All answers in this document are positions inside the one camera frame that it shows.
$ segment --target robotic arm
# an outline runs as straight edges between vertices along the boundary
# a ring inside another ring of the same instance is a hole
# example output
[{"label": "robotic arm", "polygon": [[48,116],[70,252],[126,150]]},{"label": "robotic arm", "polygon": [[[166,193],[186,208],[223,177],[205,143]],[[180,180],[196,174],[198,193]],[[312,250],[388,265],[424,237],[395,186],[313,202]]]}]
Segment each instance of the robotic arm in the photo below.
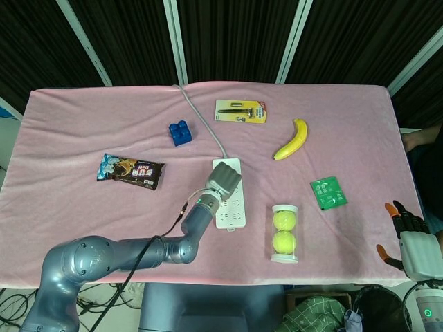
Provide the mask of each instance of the robotic arm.
[{"label": "robotic arm", "polygon": [[37,298],[20,332],[78,332],[75,302],[80,288],[115,270],[131,270],[143,250],[146,252],[137,269],[155,268],[162,262],[191,263],[220,203],[232,195],[240,180],[234,169],[218,164],[206,182],[206,190],[181,224],[182,237],[112,241],[90,236],[50,249]]},{"label": "robotic arm", "polygon": [[438,240],[430,234],[423,219],[407,211],[401,203],[394,201],[394,206],[387,203],[385,208],[397,232],[402,260],[389,256],[379,244],[377,252],[385,263],[404,271],[409,279],[417,282],[404,298],[405,319],[406,299],[417,289],[415,299],[426,332],[443,331],[443,290],[439,289],[443,280],[443,257]]}]

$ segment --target chocolate snack bar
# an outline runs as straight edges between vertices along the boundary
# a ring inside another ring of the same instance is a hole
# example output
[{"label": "chocolate snack bar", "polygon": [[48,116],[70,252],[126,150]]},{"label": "chocolate snack bar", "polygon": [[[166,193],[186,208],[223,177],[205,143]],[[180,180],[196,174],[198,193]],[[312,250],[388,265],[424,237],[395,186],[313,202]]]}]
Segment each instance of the chocolate snack bar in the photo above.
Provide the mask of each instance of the chocolate snack bar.
[{"label": "chocolate snack bar", "polygon": [[97,181],[121,180],[155,190],[159,184],[163,166],[162,163],[105,154],[97,171]]}]

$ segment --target yellow banana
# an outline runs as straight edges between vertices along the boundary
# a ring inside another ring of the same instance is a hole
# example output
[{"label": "yellow banana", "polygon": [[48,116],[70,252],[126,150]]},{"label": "yellow banana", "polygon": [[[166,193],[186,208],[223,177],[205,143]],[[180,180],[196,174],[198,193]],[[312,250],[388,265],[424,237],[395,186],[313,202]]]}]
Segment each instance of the yellow banana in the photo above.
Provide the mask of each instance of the yellow banana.
[{"label": "yellow banana", "polygon": [[295,151],[300,149],[306,142],[307,138],[307,123],[302,119],[295,119],[293,121],[297,127],[297,134],[293,137],[291,142],[286,144],[274,155],[275,160],[282,160],[292,155]]}]

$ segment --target yellow tennis ball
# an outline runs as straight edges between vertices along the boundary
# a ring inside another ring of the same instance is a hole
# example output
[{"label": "yellow tennis ball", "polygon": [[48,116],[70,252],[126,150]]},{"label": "yellow tennis ball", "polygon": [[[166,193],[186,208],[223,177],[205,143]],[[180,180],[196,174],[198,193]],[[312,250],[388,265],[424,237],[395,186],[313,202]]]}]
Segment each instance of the yellow tennis ball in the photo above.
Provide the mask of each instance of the yellow tennis ball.
[{"label": "yellow tennis ball", "polygon": [[297,240],[291,232],[282,230],[274,234],[272,245],[279,254],[292,254],[297,247]]},{"label": "yellow tennis ball", "polygon": [[278,230],[293,230],[297,224],[296,214],[292,211],[277,211],[273,222]]}]

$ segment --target white power strip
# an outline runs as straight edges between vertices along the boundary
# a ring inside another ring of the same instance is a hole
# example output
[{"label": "white power strip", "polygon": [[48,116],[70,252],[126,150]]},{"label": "white power strip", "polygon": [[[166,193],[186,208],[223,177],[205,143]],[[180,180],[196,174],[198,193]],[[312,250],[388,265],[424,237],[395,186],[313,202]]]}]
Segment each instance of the white power strip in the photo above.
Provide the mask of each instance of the white power strip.
[{"label": "white power strip", "polygon": [[[235,169],[238,174],[242,174],[240,159],[238,158],[215,159],[213,161],[213,169],[222,161]],[[221,203],[217,213],[215,214],[215,226],[219,229],[227,230],[228,232],[233,232],[236,228],[246,226],[243,181],[239,182],[233,195]]]}]

